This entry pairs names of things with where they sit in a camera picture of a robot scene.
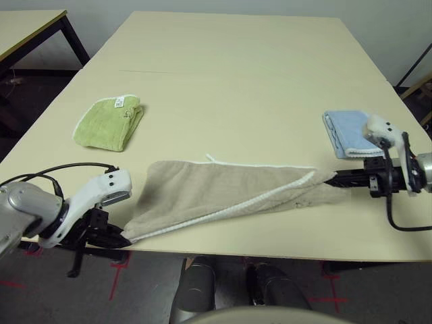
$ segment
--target folded green towel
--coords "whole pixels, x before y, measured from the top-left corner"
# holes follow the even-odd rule
[[[134,95],[101,99],[78,122],[73,138],[82,146],[120,152],[142,115],[140,99]]]

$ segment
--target beige tabletop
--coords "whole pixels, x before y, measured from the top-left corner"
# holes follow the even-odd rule
[[[66,13],[66,10],[0,11],[0,61]]]
[[[257,20],[260,28],[248,38]],[[151,30],[164,30],[163,39]],[[187,60],[194,42],[180,46],[182,37],[208,51],[198,52],[196,63]],[[173,62],[175,53],[182,59]],[[74,143],[75,125],[93,102],[128,93],[138,95],[146,109],[124,152]],[[428,136],[338,19],[135,12],[29,129],[0,164],[0,174],[7,179],[79,161],[128,169],[133,197],[107,209],[111,222],[123,226],[155,161],[206,161],[209,153],[230,163],[361,167],[361,161],[336,159],[321,119],[326,110],[344,109],[378,113],[410,134],[414,152],[432,151]],[[53,175],[69,196],[102,171],[89,167]],[[42,180],[34,183],[50,190]],[[396,194],[394,217],[400,225],[429,225],[431,195]],[[196,225],[131,248],[412,261],[432,259],[432,233],[397,232],[387,222],[385,201],[359,188],[340,204]]]

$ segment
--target folded blue towel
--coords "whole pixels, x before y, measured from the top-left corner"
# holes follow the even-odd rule
[[[336,157],[377,157],[383,151],[363,138],[362,129],[368,115],[363,111],[326,111],[323,114],[325,128]]]

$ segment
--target gray floor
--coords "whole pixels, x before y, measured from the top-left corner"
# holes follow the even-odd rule
[[[24,77],[10,93],[11,105],[2,107],[0,117],[17,109],[31,123],[69,80]],[[0,94],[5,96],[10,90],[10,84],[0,82]],[[419,104],[416,97],[407,104],[418,120],[430,107]],[[18,139],[0,138],[0,160]],[[127,268],[118,270],[107,259],[86,257],[81,276],[69,279],[65,274],[72,265],[70,252],[52,249],[27,255],[16,250],[0,260],[0,323],[168,323],[183,258],[133,252]],[[354,323],[432,323],[430,263],[364,268],[328,277],[320,261],[220,256],[216,260],[217,308],[248,303],[245,267],[263,261],[277,265],[295,280],[316,311]]]

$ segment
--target table leg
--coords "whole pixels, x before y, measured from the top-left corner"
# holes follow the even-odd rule
[[[74,53],[76,57],[80,60],[82,66],[86,65],[86,63],[90,61],[90,57],[88,56],[84,46],[82,46],[82,43],[78,38],[77,34],[75,33],[74,28],[72,27],[66,16],[62,17],[60,21],[62,25],[61,31],[63,32],[63,35],[65,36],[67,42],[74,50]]]

